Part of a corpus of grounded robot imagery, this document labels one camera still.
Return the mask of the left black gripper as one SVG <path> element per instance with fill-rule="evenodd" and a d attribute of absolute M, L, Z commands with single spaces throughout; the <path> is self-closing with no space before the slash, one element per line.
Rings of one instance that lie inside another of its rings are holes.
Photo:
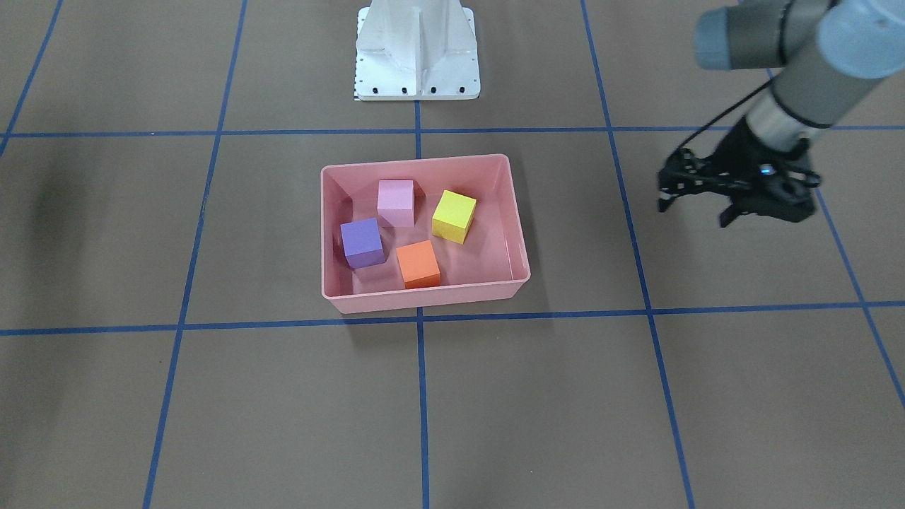
<path fill-rule="evenodd" d="M 665 159 L 657 174 L 658 212 L 665 213 L 680 197 L 711 190 L 730 200 L 720 212 L 721 228 L 749 215 L 800 223 L 817 210 L 812 190 L 822 182 L 812 170 L 810 148 L 801 136 L 794 136 L 789 151 L 769 147 L 742 118 L 707 158 L 677 148 Z M 709 177 L 713 184 L 707 183 Z"/>

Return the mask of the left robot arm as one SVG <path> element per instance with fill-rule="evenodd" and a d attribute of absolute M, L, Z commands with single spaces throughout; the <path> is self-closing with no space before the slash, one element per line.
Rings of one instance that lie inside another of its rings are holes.
<path fill-rule="evenodd" d="M 702 14 L 702 69 L 778 69 L 708 157 L 682 142 L 658 172 L 659 212 L 680 197 L 727 197 L 718 222 L 814 215 L 821 176 L 810 149 L 886 78 L 903 71 L 901 1 L 743 1 Z"/>

